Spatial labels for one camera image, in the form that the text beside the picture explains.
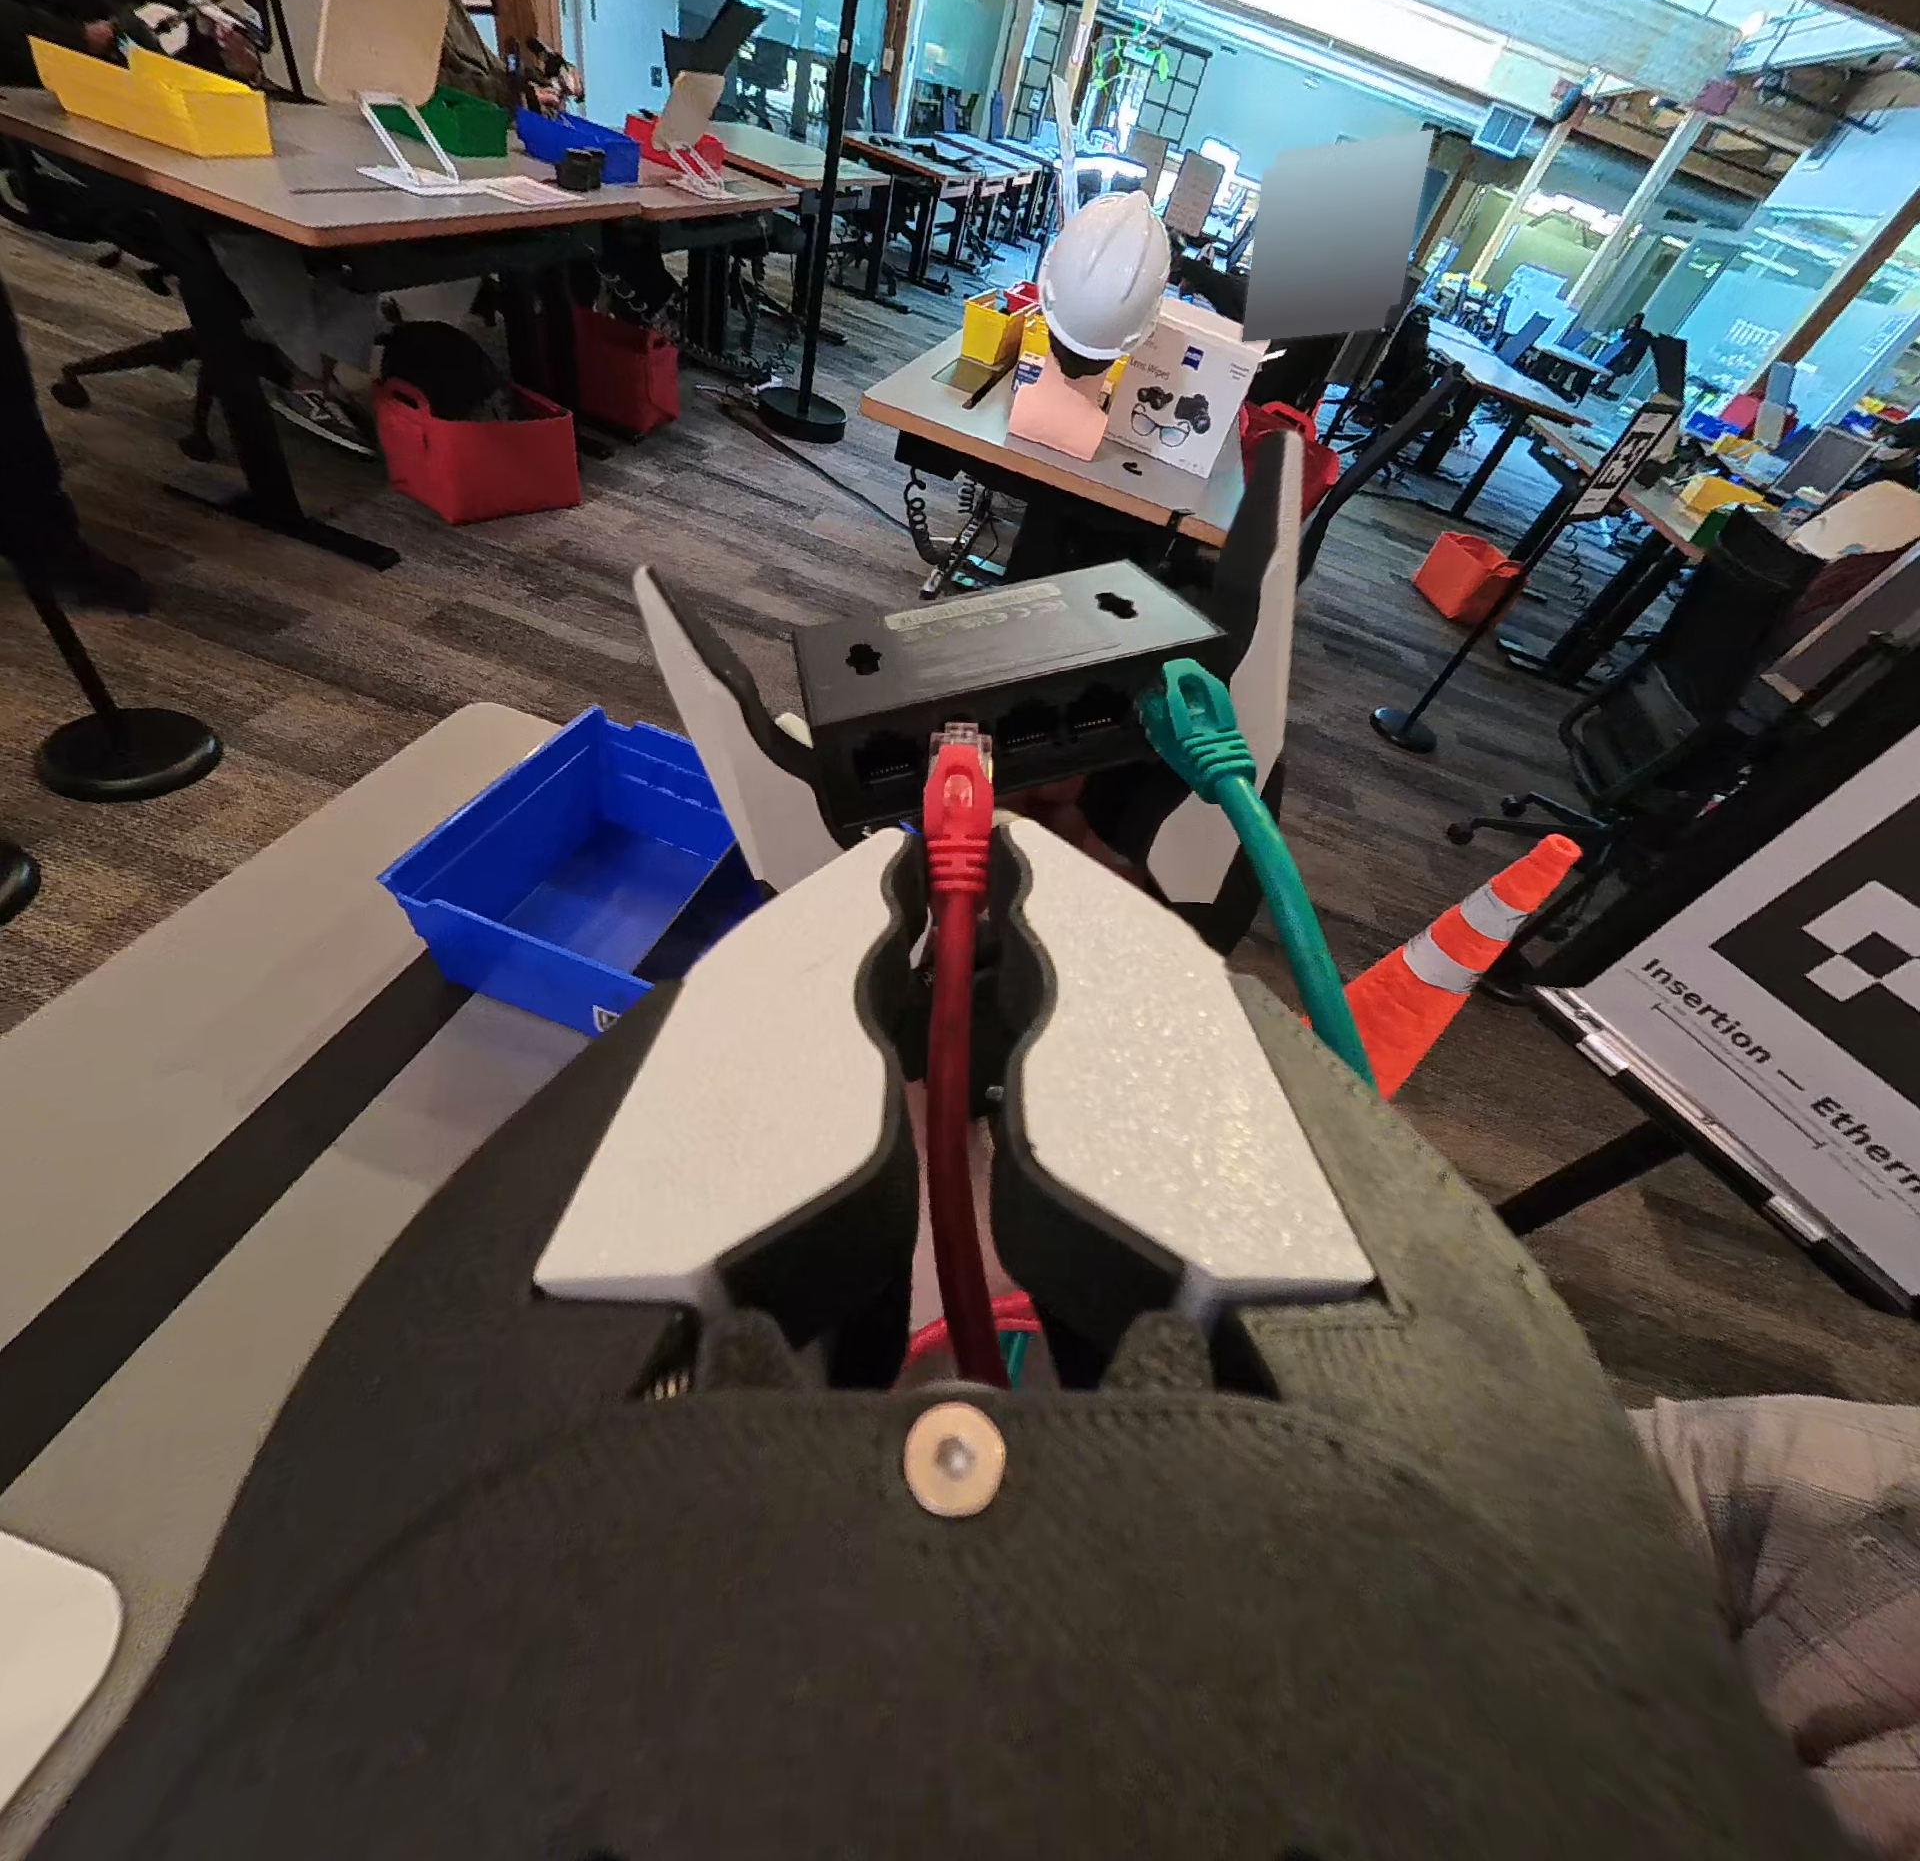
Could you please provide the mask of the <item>black stanchion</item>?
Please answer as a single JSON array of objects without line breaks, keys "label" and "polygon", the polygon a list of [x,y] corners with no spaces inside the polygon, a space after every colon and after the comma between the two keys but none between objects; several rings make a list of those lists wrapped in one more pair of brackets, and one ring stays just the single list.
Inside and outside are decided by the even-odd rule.
[{"label": "black stanchion", "polygon": [[1459,648],[1454,648],[1448,663],[1439,667],[1434,677],[1415,698],[1407,702],[1407,707],[1373,707],[1367,715],[1367,725],[1373,736],[1393,748],[1414,756],[1432,756],[1439,742],[1428,722],[1429,710],[1439,702],[1439,698],[1451,686],[1454,676],[1463,670],[1480,640],[1482,626],[1480,622],[1476,622],[1467,629],[1467,635],[1460,640]]},{"label": "black stanchion", "polygon": [[223,742],[202,720],[121,705],[69,615],[73,604],[131,618],[150,613],[153,591],[131,567],[79,539],[11,551],[6,562],[88,707],[35,750],[35,774],[52,792],[86,803],[136,803],[181,792],[222,765]]}]

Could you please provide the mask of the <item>white board stand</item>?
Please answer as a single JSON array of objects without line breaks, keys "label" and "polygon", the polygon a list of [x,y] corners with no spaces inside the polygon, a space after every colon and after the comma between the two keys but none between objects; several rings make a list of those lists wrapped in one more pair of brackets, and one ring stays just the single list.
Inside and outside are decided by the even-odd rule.
[{"label": "white board stand", "polygon": [[3,1536],[3,1808],[107,1681],[126,1611],[96,1567]]}]

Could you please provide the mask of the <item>white hard hat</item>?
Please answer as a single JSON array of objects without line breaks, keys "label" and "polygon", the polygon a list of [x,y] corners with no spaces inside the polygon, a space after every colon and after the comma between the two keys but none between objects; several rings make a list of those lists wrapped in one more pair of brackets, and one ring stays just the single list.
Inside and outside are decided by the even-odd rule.
[{"label": "white hard hat", "polygon": [[1144,190],[1096,198],[1041,265],[1049,351],[1069,375],[1107,373],[1152,335],[1169,293],[1169,231]]}]

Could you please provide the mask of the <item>pink mannequin head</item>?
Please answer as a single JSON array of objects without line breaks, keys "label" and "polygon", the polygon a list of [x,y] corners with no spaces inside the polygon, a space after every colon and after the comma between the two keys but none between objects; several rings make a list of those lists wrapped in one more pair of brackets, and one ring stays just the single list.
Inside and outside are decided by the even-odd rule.
[{"label": "pink mannequin head", "polygon": [[1131,356],[1098,361],[1090,375],[1069,375],[1050,340],[1035,330],[1014,373],[1008,440],[1090,462],[1109,436],[1109,410]]}]

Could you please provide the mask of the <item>black pole stand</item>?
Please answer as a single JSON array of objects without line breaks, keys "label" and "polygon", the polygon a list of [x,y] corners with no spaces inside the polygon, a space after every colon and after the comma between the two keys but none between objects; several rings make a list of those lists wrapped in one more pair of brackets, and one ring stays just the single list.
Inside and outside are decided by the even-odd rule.
[{"label": "black pole stand", "polygon": [[846,410],[816,389],[818,355],[825,341],[825,288],[831,249],[834,207],[840,192],[840,164],[852,97],[852,50],[858,3],[844,0],[836,51],[827,84],[825,164],[815,188],[815,216],[805,250],[803,351],[797,386],[771,386],[757,396],[757,419],[781,440],[830,448],[846,438]]}]

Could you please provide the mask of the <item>person's right forearm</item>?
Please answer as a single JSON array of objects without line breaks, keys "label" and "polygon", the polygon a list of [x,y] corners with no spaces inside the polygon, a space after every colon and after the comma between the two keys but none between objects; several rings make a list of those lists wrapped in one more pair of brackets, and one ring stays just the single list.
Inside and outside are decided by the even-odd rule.
[{"label": "person's right forearm", "polygon": [[1764,1714],[1839,1824],[1919,1854],[1919,1407],[1821,1397],[1628,1415]]}]

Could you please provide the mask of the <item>small yellow bin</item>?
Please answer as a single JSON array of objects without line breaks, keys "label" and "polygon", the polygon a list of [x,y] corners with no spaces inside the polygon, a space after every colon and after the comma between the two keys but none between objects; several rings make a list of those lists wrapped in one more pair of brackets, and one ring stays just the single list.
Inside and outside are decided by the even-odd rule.
[{"label": "small yellow bin", "polygon": [[1027,324],[1041,307],[1041,286],[1019,282],[970,296],[959,336],[959,358],[977,367],[1011,367],[1024,351]]}]

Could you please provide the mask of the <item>red fabric bin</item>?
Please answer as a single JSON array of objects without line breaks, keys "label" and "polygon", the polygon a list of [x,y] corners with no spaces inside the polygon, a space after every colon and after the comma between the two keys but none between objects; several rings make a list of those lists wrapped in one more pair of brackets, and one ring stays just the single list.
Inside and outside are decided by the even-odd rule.
[{"label": "red fabric bin", "polygon": [[641,440],[680,423],[680,351],[661,332],[609,312],[573,311],[575,414]]},{"label": "red fabric bin", "polygon": [[388,483],[436,518],[464,528],[583,505],[573,411],[511,386],[506,419],[436,417],[408,380],[371,387]]}]

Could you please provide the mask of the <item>white glasses box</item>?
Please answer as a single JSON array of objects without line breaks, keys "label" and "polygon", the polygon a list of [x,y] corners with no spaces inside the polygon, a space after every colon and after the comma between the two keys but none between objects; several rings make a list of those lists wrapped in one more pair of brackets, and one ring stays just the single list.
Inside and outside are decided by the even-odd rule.
[{"label": "white glasses box", "polygon": [[1267,352],[1213,307],[1167,299],[1120,375],[1107,438],[1125,457],[1211,478]]}]

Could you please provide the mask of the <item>green plastic bin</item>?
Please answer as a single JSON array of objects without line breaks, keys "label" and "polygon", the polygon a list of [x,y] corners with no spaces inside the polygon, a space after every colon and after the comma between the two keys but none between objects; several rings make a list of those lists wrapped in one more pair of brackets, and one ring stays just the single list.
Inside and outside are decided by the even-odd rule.
[{"label": "green plastic bin", "polygon": [[443,84],[419,114],[432,140],[457,161],[509,156],[514,116],[489,97]]}]

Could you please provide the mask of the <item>small work table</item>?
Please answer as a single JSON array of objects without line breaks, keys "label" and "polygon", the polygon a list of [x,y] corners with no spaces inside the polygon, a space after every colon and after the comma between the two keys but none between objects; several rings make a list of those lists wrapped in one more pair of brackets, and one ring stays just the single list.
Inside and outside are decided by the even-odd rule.
[{"label": "small work table", "polygon": [[971,476],[997,496],[1090,507],[1102,521],[1170,529],[1221,551],[1242,502],[1242,465],[1224,453],[1211,478],[1102,438],[1090,459],[1011,435],[1014,376],[971,396],[950,378],[959,335],[928,348],[858,401],[858,417],[899,436],[897,459],[924,476]]}]

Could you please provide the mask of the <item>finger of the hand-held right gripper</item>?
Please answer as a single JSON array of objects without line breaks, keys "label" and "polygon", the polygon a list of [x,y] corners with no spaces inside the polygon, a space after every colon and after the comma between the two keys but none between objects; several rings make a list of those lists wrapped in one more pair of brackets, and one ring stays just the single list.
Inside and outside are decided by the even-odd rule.
[{"label": "finger of the hand-held right gripper", "polygon": [[690,593],[641,562],[635,598],[656,663],[747,869],[788,892],[840,855],[807,731],[776,720],[757,677]]},{"label": "finger of the hand-held right gripper", "polygon": [[[1221,677],[1267,811],[1283,794],[1304,521],[1306,442],[1283,429],[1256,446],[1208,593],[1208,613],[1233,637],[1234,660]],[[1160,827],[1146,869],[1174,908],[1213,909],[1230,896],[1240,856],[1226,814],[1188,792]]]}]

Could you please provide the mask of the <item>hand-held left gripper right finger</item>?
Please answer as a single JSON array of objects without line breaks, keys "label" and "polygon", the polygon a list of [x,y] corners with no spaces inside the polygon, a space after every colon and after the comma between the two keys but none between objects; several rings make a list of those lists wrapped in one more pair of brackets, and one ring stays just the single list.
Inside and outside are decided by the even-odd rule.
[{"label": "hand-held left gripper right finger", "polygon": [[1000,1163],[1043,1211],[996,1218],[1035,1299],[1356,1299],[1376,1267],[1226,961],[1144,889],[1032,820],[1005,981],[1019,1024]]}]

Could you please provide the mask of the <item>blue plastic bin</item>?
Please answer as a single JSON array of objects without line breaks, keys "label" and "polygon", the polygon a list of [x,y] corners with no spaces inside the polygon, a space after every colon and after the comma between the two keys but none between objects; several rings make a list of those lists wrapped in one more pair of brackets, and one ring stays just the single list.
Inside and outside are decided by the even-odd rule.
[{"label": "blue plastic bin", "polygon": [[604,188],[639,184],[641,146],[622,129],[583,116],[544,116],[527,107],[516,108],[514,127],[527,157],[546,169],[562,169],[575,156],[593,156]]},{"label": "blue plastic bin", "polygon": [[600,709],[379,884],[450,986],[588,1038],[764,906],[697,748]]}]

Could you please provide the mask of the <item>wooden display board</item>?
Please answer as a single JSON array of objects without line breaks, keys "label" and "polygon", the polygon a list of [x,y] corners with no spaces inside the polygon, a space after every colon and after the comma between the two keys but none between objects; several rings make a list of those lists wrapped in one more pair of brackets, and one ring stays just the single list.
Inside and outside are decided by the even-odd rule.
[{"label": "wooden display board", "polygon": [[359,167],[371,186],[411,198],[462,198],[457,161],[421,116],[439,86],[447,0],[322,0],[315,86],[351,108],[388,160]]}]

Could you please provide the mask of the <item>yellow plastic bin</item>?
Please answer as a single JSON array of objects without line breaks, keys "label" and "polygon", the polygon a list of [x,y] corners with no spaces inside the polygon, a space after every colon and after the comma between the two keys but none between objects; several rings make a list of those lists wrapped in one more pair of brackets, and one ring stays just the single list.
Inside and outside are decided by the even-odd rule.
[{"label": "yellow plastic bin", "polygon": [[208,160],[274,156],[269,99],[249,84],[140,46],[125,64],[35,35],[26,46],[66,116]]}]

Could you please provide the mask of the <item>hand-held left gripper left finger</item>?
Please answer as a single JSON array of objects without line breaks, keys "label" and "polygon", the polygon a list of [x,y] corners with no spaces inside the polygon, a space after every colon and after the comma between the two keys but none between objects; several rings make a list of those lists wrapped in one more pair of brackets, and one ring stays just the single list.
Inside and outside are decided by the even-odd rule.
[{"label": "hand-held left gripper left finger", "polygon": [[542,1298],[909,1305],[918,1158],[899,1055],[920,840],[891,827],[690,971],[533,1268]]}]

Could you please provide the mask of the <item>long work table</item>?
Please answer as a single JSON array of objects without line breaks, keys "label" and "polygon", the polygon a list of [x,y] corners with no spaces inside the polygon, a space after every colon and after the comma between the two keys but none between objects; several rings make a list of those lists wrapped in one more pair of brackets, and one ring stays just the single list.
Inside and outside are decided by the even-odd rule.
[{"label": "long work table", "polygon": [[569,265],[604,253],[604,228],[649,224],[722,226],[797,207],[795,188],[724,171],[722,192],[700,198],[641,184],[509,202],[486,192],[421,198],[384,186],[371,164],[371,129],[348,107],[272,102],[274,153],[188,156],[142,141],[111,124],[69,116],[46,91],[4,89],[4,140],[34,146],[84,176],[86,207],[100,216],[147,218],[158,253],[180,286],[199,335],[208,386],[235,438],[244,486],[235,491],[177,487],[184,501],[246,521],[261,532],[386,574],[398,553],[302,505],[274,435],[274,419],[244,340],[241,296],[208,245],[217,226],[249,228],[324,265],[356,290],[403,290],[493,273],[505,293],[506,340],[532,387],[573,406],[577,355]]}]

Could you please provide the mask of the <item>orange traffic cone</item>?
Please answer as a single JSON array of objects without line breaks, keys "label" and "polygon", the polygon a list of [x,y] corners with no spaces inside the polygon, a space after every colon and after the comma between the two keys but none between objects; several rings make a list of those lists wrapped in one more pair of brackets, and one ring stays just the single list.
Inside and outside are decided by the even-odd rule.
[{"label": "orange traffic cone", "polygon": [[1582,848],[1564,835],[1534,844],[1525,860],[1348,983],[1348,1009],[1386,1100],[1398,1095],[1580,862]]}]

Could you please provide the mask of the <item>orange bin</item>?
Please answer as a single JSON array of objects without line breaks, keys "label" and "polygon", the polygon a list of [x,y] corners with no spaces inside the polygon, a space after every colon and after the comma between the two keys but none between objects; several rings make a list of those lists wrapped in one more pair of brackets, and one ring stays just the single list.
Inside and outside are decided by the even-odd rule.
[{"label": "orange bin", "polygon": [[1411,587],[1449,624],[1495,624],[1519,598],[1525,562],[1471,532],[1442,532],[1411,579]]}]

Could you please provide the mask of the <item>marker sign board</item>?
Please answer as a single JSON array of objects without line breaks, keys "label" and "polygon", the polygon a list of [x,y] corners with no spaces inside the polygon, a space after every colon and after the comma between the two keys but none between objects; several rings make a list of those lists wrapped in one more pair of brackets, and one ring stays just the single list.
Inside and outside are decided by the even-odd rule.
[{"label": "marker sign board", "polygon": [[1919,1301],[1919,738],[1828,738],[1732,798],[1528,1003],[1832,1280]]}]

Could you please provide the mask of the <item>black ethernet switch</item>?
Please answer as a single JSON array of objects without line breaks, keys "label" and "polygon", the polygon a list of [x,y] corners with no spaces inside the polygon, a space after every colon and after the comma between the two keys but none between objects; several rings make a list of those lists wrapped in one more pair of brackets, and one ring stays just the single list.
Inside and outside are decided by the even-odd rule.
[{"label": "black ethernet switch", "polygon": [[792,637],[813,774],[838,831],[922,816],[935,742],[970,725],[996,792],[1148,757],[1138,700],[1167,663],[1233,674],[1233,637],[1135,562],[1002,584]]}]

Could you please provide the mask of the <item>black office chair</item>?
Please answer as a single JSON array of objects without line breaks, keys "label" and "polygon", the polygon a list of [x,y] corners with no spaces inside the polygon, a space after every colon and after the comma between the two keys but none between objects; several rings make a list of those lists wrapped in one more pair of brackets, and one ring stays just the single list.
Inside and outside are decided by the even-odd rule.
[{"label": "black office chair", "polygon": [[1504,792],[1495,813],[1451,821],[1448,842],[1467,848],[1480,836],[1538,844],[1564,835],[1580,848],[1576,875],[1598,882],[1622,853],[1645,853],[1661,831],[1697,814],[1726,756],[1738,746],[1732,712],[1695,709],[1660,667],[1585,698],[1557,740],[1568,800],[1549,791]]}]

